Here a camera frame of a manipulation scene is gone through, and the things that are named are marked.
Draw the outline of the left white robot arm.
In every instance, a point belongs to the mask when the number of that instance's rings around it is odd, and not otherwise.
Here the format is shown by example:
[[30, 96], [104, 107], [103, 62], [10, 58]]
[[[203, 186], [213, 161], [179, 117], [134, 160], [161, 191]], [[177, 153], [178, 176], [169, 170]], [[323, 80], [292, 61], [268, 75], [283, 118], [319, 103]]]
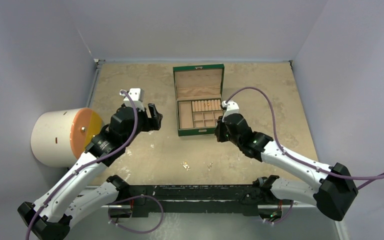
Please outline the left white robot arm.
[[79, 194], [98, 174], [106, 170], [141, 132], [158, 131], [163, 115], [155, 104], [144, 109], [122, 105], [85, 147], [72, 168], [42, 197], [23, 202], [17, 209], [27, 226], [25, 239], [34, 234], [39, 240], [63, 240], [83, 218], [106, 204], [131, 205], [139, 199], [156, 200], [131, 191], [131, 185], [112, 175], [96, 190]]

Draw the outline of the green jewelry tray insert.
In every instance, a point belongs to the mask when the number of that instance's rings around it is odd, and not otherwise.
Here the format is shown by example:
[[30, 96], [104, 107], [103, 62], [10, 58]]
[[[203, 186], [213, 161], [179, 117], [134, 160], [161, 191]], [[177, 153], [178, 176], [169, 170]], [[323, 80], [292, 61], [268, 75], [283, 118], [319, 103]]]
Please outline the green jewelry tray insert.
[[178, 101], [178, 129], [215, 128], [217, 119], [224, 113], [221, 103], [219, 98]]

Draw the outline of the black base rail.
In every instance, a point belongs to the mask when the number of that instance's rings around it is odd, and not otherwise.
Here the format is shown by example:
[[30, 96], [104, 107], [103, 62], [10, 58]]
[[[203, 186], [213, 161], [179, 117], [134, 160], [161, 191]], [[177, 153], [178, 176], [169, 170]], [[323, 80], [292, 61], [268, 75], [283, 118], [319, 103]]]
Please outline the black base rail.
[[118, 191], [117, 205], [134, 218], [150, 213], [242, 214], [276, 222], [290, 203], [271, 193], [278, 177], [262, 177], [251, 184], [131, 185], [117, 175], [107, 178]]

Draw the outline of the green jewelry box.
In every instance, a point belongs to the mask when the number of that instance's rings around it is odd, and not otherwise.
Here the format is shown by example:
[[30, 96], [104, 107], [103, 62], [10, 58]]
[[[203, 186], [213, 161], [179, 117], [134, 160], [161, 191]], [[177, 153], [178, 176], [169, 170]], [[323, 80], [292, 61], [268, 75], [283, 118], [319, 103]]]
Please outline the green jewelry box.
[[224, 64], [200, 64], [172, 68], [180, 137], [213, 134], [224, 113]]

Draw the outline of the gold earring cluster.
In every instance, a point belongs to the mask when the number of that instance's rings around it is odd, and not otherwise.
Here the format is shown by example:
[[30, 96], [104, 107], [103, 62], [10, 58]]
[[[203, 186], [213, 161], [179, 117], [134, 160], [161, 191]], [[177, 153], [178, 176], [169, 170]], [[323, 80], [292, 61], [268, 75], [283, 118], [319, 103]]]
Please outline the gold earring cluster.
[[189, 164], [188, 164], [186, 161], [183, 161], [183, 162], [181, 163], [181, 166], [182, 166], [186, 171], [190, 171], [190, 170], [191, 170]]

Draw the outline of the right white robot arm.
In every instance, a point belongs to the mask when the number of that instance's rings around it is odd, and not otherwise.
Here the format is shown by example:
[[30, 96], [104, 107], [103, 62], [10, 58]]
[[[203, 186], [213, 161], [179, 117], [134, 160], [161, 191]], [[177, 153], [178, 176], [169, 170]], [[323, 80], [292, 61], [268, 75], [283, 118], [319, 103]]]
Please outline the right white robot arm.
[[268, 204], [292, 200], [317, 207], [326, 217], [342, 221], [359, 191], [348, 168], [313, 161], [278, 146], [269, 135], [253, 131], [245, 118], [234, 113], [220, 116], [214, 131], [218, 142], [231, 142], [248, 158], [285, 170], [299, 182], [270, 176], [263, 183], [260, 196]]

